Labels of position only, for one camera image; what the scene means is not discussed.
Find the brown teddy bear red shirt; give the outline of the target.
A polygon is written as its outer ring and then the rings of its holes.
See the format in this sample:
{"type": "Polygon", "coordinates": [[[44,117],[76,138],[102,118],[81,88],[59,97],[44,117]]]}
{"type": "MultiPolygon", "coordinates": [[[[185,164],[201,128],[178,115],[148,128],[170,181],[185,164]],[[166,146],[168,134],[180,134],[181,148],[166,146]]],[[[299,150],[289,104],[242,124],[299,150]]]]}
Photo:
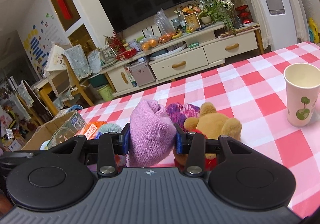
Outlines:
{"type": "Polygon", "coordinates": [[[220,135],[241,140],[242,124],[236,118],[230,118],[217,112],[211,102],[205,102],[200,107],[198,117],[187,118],[184,122],[185,132],[199,130],[207,139],[218,139],[220,135]]]}

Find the pink knit hat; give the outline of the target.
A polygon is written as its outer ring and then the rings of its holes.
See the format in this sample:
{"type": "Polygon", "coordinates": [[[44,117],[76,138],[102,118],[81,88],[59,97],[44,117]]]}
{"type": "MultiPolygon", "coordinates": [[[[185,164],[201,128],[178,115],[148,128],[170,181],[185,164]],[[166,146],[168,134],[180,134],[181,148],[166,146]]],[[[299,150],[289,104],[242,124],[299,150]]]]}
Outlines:
{"type": "Polygon", "coordinates": [[[156,100],[142,100],[130,116],[129,167],[151,167],[172,150],[176,128],[166,108],[156,100]]]}

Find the grey-green crocheted item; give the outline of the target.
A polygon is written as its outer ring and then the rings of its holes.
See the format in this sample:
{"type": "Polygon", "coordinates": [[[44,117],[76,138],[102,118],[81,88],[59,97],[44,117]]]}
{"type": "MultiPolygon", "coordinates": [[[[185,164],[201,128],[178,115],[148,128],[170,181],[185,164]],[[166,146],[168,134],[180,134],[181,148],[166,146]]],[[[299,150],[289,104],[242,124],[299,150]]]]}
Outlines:
{"type": "Polygon", "coordinates": [[[101,134],[106,134],[109,132],[121,133],[121,131],[122,131],[122,127],[115,124],[115,123],[107,123],[107,124],[100,126],[100,128],[99,128],[99,132],[101,134]]]}

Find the orange white snack bag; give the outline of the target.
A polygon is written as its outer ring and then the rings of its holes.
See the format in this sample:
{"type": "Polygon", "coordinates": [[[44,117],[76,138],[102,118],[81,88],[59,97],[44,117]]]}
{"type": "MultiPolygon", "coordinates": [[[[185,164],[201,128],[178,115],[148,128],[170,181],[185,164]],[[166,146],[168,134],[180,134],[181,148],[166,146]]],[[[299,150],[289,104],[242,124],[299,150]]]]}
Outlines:
{"type": "Polygon", "coordinates": [[[96,121],[96,122],[88,123],[76,134],[86,136],[87,140],[96,139],[98,136],[99,128],[105,124],[106,122],[104,121],[96,121]]]}

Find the purple knit sock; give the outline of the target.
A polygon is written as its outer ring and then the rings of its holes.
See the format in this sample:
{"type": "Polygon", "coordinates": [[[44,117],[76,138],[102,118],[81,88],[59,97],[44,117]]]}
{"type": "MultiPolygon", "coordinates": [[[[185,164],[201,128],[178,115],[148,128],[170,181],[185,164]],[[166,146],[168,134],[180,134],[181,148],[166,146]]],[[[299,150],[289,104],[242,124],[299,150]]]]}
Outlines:
{"type": "Polygon", "coordinates": [[[187,118],[198,117],[200,108],[193,104],[172,103],[166,108],[167,114],[173,123],[177,123],[185,131],[184,122],[187,118]]]}

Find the green waste bin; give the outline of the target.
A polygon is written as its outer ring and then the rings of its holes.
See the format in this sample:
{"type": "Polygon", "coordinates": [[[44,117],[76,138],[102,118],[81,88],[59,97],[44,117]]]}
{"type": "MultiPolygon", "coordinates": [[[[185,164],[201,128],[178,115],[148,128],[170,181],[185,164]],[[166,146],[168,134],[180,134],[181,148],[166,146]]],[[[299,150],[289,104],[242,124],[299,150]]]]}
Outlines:
{"type": "Polygon", "coordinates": [[[105,102],[108,102],[114,99],[113,89],[110,86],[110,84],[99,87],[97,91],[105,102]]]}

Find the red white checkered tablecloth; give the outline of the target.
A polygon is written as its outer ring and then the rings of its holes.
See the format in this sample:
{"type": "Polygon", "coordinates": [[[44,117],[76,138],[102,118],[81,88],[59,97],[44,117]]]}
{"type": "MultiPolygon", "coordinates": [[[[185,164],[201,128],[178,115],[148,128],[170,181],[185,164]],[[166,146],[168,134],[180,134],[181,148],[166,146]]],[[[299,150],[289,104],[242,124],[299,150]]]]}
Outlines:
{"type": "Polygon", "coordinates": [[[319,207],[319,108],[311,122],[295,128],[286,118],[284,69],[293,63],[319,65],[319,46],[298,43],[255,58],[147,89],[81,111],[86,122],[124,126],[142,99],[167,106],[211,102],[242,123],[242,141],[289,168],[296,191],[289,204],[300,217],[319,207]]]}

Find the wooden chair with lace cover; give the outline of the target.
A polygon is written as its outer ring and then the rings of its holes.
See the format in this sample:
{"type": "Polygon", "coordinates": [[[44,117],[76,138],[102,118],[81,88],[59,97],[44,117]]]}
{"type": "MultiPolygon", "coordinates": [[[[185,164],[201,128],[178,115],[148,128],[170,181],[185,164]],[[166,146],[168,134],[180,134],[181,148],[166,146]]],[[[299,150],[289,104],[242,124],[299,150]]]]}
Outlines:
{"type": "Polygon", "coordinates": [[[76,95],[80,95],[89,106],[93,98],[87,93],[88,78],[93,73],[81,45],[59,45],[52,43],[44,75],[48,84],[39,90],[39,95],[52,115],[66,105],[76,95]]]}

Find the cream TV cabinet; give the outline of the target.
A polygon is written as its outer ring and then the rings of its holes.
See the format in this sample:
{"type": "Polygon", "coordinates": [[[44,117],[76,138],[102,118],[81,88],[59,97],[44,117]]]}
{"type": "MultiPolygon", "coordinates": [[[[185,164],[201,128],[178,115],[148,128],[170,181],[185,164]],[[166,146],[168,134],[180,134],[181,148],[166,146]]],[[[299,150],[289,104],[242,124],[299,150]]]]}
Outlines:
{"type": "Polygon", "coordinates": [[[263,52],[263,44],[259,24],[253,23],[233,32],[219,33],[225,27],[223,22],[216,22],[196,32],[184,33],[177,39],[168,41],[146,52],[139,52],[132,58],[118,61],[104,68],[100,74],[106,76],[114,97],[146,89],[169,80],[200,72],[204,69],[223,65],[227,58],[249,52],[254,49],[263,52]],[[150,56],[163,49],[175,47],[154,58],[150,56]],[[132,74],[128,73],[128,65],[136,65],[137,61],[147,57],[148,64],[155,75],[155,82],[138,86],[132,74]]]}

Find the bag of oranges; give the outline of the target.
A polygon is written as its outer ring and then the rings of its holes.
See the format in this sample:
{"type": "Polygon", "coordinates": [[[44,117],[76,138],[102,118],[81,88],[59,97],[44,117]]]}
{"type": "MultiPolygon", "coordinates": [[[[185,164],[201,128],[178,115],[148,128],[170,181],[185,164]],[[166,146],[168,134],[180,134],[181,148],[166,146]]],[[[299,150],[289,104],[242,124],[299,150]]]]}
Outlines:
{"type": "Polygon", "coordinates": [[[142,39],[139,42],[141,49],[146,52],[148,50],[151,50],[152,48],[155,48],[158,45],[158,40],[157,39],[142,39]]]}

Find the framed picture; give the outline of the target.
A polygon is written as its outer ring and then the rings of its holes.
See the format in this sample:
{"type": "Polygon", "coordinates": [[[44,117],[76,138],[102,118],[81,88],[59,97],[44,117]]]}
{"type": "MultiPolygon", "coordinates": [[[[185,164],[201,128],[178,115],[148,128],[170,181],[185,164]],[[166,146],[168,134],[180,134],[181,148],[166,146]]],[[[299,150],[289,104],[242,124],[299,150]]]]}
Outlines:
{"type": "Polygon", "coordinates": [[[197,13],[193,12],[184,16],[188,28],[198,29],[201,27],[197,13]]]}

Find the white paper cup green print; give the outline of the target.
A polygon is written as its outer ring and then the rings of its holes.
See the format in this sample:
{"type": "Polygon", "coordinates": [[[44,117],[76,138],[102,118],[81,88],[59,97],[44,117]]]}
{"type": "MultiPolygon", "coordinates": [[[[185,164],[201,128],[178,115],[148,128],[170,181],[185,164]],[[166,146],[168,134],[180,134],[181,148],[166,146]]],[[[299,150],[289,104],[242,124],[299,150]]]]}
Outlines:
{"type": "Polygon", "coordinates": [[[311,121],[319,95],[319,68],[309,63],[295,63],[285,68],[283,76],[287,120],[295,127],[306,126],[311,121]]]}

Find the red lantern ornament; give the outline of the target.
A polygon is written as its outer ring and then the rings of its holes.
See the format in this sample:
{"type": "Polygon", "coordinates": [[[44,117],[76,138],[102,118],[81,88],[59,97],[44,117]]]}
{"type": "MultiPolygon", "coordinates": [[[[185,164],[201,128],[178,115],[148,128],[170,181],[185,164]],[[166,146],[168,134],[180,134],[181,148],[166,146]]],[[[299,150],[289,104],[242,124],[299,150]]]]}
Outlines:
{"type": "Polygon", "coordinates": [[[242,24],[249,24],[252,22],[248,5],[238,6],[235,8],[235,11],[238,13],[238,17],[240,18],[242,24]]]}

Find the potted plant with flowers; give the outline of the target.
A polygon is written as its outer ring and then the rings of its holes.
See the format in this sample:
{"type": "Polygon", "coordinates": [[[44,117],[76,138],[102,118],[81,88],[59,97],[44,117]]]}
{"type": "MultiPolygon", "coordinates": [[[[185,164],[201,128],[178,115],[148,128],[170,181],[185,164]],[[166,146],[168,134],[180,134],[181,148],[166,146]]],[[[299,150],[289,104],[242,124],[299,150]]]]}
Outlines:
{"type": "Polygon", "coordinates": [[[235,5],[242,0],[200,0],[198,18],[209,16],[212,22],[223,22],[235,34],[235,5]]]}

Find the white standing air conditioner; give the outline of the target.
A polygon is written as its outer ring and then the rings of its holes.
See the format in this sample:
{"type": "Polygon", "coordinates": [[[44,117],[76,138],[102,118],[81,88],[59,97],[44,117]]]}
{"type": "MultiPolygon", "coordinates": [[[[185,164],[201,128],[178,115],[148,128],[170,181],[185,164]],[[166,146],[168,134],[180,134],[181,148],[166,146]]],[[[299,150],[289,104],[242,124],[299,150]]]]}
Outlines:
{"type": "Polygon", "coordinates": [[[309,40],[302,0],[250,0],[263,46],[278,50],[309,40]]]}

